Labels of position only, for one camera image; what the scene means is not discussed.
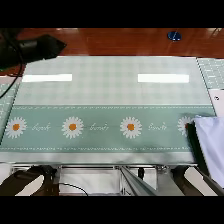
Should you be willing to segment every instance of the brown wooden floor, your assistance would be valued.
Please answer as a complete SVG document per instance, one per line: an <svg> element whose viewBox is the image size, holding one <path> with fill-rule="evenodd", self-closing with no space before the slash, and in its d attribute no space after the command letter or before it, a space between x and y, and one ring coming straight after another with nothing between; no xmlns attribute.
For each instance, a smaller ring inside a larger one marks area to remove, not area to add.
<svg viewBox="0 0 224 224"><path fill-rule="evenodd" d="M169 31L182 40L172 42ZM222 28L25 28L18 39L50 34L65 43L61 55L161 55L224 58Z"/></svg>

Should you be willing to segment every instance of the folded fabric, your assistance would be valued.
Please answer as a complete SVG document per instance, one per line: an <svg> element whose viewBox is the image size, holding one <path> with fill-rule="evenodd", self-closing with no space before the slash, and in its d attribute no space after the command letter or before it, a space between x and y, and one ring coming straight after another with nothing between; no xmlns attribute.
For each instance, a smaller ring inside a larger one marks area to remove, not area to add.
<svg viewBox="0 0 224 224"><path fill-rule="evenodd" d="M211 178L224 188L224 117L197 117L194 121Z"/></svg>

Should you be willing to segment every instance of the flower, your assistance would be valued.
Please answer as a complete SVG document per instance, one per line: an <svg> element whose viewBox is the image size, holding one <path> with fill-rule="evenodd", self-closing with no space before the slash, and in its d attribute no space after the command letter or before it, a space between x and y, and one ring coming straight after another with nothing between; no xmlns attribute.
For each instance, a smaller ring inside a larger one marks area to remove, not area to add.
<svg viewBox="0 0 224 224"><path fill-rule="evenodd" d="M6 126L6 135L8 138L17 138L26 130L26 121L22 117L14 117Z"/></svg>
<svg viewBox="0 0 224 224"><path fill-rule="evenodd" d="M64 132L63 135L66 135L66 138L70 137L71 139L82 134L81 131L83 130L84 125L83 121L78 117L69 117L63 122L62 127L62 131Z"/></svg>
<svg viewBox="0 0 224 224"><path fill-rule="evenodd" d="M142 125L138 119L135 119L134 117L126 117L123 119L120 125L121 129L120 131L123 131L123 135L126 135L126 138L135 138L136 136L139 136L141 134Z"/></svg>
<svg viewBox="0 0 224 224"><path fill-rule="evenodd" d="M187 124L191 123L193 121L192 118L190 117L182 117L181 119L178 120L178 131L182 132L182 135L184 135L185 137L187 137L187 132L186 132L186 128L187 128Z"/></svg>

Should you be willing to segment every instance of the wire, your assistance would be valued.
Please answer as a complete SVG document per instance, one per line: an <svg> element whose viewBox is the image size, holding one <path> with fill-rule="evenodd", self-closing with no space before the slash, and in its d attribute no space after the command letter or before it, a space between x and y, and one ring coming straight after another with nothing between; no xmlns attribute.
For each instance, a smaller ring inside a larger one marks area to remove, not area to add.
<svg viewBox="0 0 224 224"><path fill-rule="evenodd" d="M20 60L20 68L19 68L19 72L17 73L17 76L15 77L15 79L11 82L11 84L8 86L8 88L5 90L4 93L2 93L0 95L0 99L2 97L5 96L5 94L11 89L11 87L14 85L14 83L16 82L16 80L18 79L18 77L20 77L22 74L22 68L23 68L23 58L22 58L22 54L20 52L20 50L18 50L17 47L14 46L14 44L8 39L7 35L4 34L4 31L2 31L2 35L5 38L5 40L8 42L8 44L16 51L16 53L18 54L19 60Z"/></svg>
<svg viewBox="0 0 224 224"><path fill-rule="evenodd" d="M89 196L89 195L86 193L86 191L83 190L81 187L77 187L77 186L75 186L75 185L72 185L72 184L66 184L66 183L59 183L59 184L61 184L61 185L66 185L66 186L70 186L70 187L78 188L78 189L82 190L83 192L85 192L86 196Z"/></svg>

